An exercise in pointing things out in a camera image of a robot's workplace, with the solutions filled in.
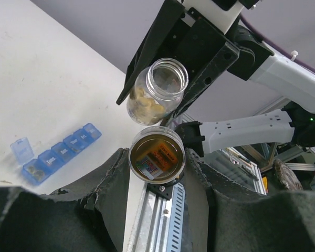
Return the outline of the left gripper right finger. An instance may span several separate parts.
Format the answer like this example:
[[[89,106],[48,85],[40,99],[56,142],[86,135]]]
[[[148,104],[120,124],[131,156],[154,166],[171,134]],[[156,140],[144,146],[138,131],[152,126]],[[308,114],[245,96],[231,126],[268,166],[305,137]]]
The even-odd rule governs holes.
[[[268,197],[185,151],[185,193],[194,251],[315,251],[315,191]]]

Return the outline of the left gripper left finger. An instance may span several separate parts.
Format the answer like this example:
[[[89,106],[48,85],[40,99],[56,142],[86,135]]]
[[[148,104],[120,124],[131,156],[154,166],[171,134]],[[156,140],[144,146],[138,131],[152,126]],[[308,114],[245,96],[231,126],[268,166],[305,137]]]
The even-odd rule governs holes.
[[[129,151],[51,194],[0,187],[0,251],[121,251]]]

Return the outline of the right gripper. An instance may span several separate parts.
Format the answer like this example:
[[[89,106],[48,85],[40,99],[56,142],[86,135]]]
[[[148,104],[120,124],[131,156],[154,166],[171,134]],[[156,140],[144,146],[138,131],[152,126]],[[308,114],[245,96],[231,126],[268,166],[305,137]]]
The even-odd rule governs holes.
[[[195,76],[178,107],[161,121],[161,126],[168,126],[237,61],[239,48],[196,8],[184,11],[180,2],[164,1],[127,67],[116,104],[126,99],[139,73],[156,55],[179,61],[190,76]]]

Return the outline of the amber pill bottle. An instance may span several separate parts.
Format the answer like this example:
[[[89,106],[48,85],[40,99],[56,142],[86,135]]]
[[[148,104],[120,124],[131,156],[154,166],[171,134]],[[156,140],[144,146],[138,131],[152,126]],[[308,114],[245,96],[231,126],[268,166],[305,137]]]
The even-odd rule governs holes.
[[[127,99],[130,118],[145,126],[155,125],[181,103],[188,72],[173,58],[161,58],[140,72]]]

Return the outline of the blue weekly pill organizer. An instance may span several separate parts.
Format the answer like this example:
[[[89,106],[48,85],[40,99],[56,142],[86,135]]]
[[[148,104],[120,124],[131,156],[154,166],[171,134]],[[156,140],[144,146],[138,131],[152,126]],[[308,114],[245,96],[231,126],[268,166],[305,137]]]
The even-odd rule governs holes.
[[[32,185],[40,185],[101,136],[99,129],[87,123],[37,157],[27,138],[16,140],[10,148],[17,163],[22,166],[21,173],[26,180]]]

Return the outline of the gold bottle cap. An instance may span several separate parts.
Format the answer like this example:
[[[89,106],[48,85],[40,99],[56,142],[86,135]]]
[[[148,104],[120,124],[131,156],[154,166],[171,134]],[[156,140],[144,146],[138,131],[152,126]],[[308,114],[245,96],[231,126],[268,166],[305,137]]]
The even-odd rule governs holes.
[[[185,149],[179,135],[162,126],[140,131],[129,149],[129,167],[141,180],[166,184],[178,178],[185,166]]]

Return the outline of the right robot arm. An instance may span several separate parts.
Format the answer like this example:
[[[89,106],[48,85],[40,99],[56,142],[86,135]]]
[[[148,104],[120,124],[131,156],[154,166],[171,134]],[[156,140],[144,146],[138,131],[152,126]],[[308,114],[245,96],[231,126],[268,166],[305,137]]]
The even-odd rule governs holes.
[[[265,142],[315,147],[315,73],[248,29],[240,13],[251,5],[252,1],[165,1],[128,65],[117,104],[133,94],[142,73],[155,99],[171,101],[173,95],[153,80],[153,69],[166,63],[185,67],[181,78],[188,85],[176,92],[180,101],[160,119],[166,125],[228,72],[233,94],[240,91],[251,100],[275,92],[289,102],[256,116],[199,123],[198,134],[183,136],[186,147],[208,153]]]

